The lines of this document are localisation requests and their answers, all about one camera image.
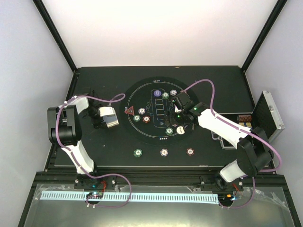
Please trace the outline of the green chips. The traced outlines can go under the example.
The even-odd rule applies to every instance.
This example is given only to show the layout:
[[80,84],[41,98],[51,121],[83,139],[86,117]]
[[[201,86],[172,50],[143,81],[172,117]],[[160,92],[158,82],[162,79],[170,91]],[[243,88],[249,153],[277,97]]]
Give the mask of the green chips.
[[164,92],[164,93],[162,94],[162,98],[163,98],[164,100],[168,100],[168,99],[169,99],[169,93]]
[[135,116],[133,117],[133,121],[134,121],[134,122],[139,122],[140,119],[141,119],[140,115],[135,115]]
[[167,127],[165,133],[169,136],[173,134],[173,129],[171,127]]

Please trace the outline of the brown chips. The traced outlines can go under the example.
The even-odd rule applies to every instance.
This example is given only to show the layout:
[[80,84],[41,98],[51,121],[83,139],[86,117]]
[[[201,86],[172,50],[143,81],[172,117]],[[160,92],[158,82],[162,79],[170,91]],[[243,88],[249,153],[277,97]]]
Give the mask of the brown chips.
[[144,117],[143,117],[143,122],[144,122],[144,123],[149,123],[150,120],[151,120],[151,118],[150,118],[149,116],[144,116]]

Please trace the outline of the purple round button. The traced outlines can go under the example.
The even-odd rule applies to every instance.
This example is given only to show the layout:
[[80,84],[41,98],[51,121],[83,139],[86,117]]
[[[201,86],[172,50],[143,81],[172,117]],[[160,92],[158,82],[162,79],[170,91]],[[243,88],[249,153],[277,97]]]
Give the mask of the purple round button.
[[161,90],[154,90],[153,91],[153,96],[154,97],[161,97],[162,96],[162,91]]

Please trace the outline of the red triangular button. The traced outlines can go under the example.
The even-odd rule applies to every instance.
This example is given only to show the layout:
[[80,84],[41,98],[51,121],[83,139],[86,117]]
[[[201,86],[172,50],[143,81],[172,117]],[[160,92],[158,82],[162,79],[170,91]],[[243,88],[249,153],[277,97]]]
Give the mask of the red triangular button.
[[134,116],[134,107],[133,106],[130,106],[129,108],[127,108],[125,111],[124,111],[125,114],[128,114],[128,115],[132,115]]

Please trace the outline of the brown orange chip stack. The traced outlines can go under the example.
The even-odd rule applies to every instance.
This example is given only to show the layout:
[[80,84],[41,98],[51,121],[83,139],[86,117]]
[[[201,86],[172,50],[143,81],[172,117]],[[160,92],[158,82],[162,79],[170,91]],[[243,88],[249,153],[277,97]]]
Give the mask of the brown orange chip stack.
[[194,155],[195,151],[192,148],[187,149],[187,155],[192,156]]

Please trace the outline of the green chip stack source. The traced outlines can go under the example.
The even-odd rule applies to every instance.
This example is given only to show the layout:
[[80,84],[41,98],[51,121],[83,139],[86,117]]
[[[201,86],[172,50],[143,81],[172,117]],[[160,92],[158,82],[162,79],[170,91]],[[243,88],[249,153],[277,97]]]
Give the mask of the green chip stack source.
[[140,157],[142,154],[143,154],[143,152],[142,152],[141,149],[136,149],[136,150],[134,150],[134,152],[133,152],[133,155],[134,155],[135,157]]

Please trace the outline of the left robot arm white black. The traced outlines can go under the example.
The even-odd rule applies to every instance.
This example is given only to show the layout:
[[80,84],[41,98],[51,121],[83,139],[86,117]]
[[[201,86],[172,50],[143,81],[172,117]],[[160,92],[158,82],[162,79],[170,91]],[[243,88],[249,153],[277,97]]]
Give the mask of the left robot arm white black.
[[95,92],[89,89],[87,93],[75,95],[60,106],[47,109],[49,141],[65,151],[75,165],[77,174],[87,174],[85,183],[91,189],[98,188],[102,178],[93,172],[95,163],[82,143],[79,115],[85,112],[90,117],[94,129],[106,126],[104,116],[100,112],[103,106],[97,103],[100,101]]

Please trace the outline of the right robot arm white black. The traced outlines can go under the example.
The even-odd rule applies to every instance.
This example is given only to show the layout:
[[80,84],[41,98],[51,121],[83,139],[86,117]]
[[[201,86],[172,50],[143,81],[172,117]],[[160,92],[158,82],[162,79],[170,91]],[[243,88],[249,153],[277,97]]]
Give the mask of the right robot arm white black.
[[237,157],[226,164],[214,177],[216,187],[225,191],[241,177],[254,177],[271,162],[274,149],[265,131],[241,126],[215,112],[204,103],[195,104],[186,92],[171,98],[175,110],[166,119],[172,125],[196,124],[228,141],[236,149]]

